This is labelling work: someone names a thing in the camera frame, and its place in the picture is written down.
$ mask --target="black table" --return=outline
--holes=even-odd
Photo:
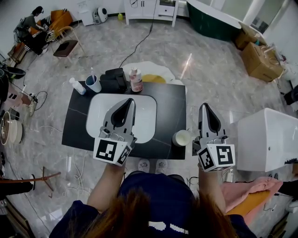
[[[86,88],[85,95],[75,89],[66,114],[62,144],[93,151],[94,138],[86,130],[87,115],[94,91]],[[108,81],[101,81],[100,93],[120,93],[109,89]],[[144,89],[135,93],[130,88],[124,94],[148,95],[156,100],[156,129],[153,138],[143,144],[135,144],[129,156],[146,159],[185,159],[185,147],[177,147],[172,143],[172,136],[179,130],[186,129],[185,86],[174,84],[158,84],[144,82]]]

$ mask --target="wooden chair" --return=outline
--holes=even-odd
[[[68,34],[68,37],[70,38],[70,40],[65,40],[66,38],[64,36],[64,33],[65,33],[66,30],[71,31],[70,33],[73,33],[74,34],[76,40],[72,39],[69,36],[70,34]],[[58,47],[58,49],[55,51],[54,56],[56,56],[58,58],[59,57],[67,57],[67,59],[70,61],[70,63],[72,63],[69,55],[73,51],[73,49],[75,48],[75,46],[78,43],[79,43],[80,47],[82,48],[82,51],[84,52],[84,55],[86,55],[86,53],[85,53],[85,51],[84,51],[84,49],[83,49],[83,47],[82,47],[82,45],[81,45],[81,43],[80,43],[77,35],[74,32],[74,29],[71,26],[66,26],[66,27],[60,29],[58,31],[58,33],[60,34],[60,36],[62,37],[62,39],[60,39],[61,44]]]

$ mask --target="white marker cube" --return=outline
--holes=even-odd
[[[235,165],[234,145],[206,144],[197,154],[205,172],[220,171]]]
[[[127,142],[111,140],[110,138],[95,138],[93,158],[122,166],[132,148]]]

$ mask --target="pink towel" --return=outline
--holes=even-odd
[[[272,198],[282,185],[283,182],[270,177],[259,177],[251,183],[223,183],[221,189],[226,203],[226,212],[242,203],[249,193],[269,190],[270,194],[267,199],[244,216],[244,220],[248,225],[253,221],[258,211]]]

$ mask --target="cardboard box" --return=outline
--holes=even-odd
[[[260,46],[267,45],[266,41],[263,39],[262,36],[259,35],[258,32],[254,31],[249,26],[241,22],[239,22],[239,24],[241,25],[241,32],[234,42],[239,50],[243,50],[248,45],[248,43],[255,43],[257,40],[259,40]]]
[[[298,174],[298,164],[293,164],[293,174]]]
[[[241,58],[249,76],[271,82],[278,78],[284,71],[278,63],[273,51],[264,55],[261,46],[249,43],[241,52]]]

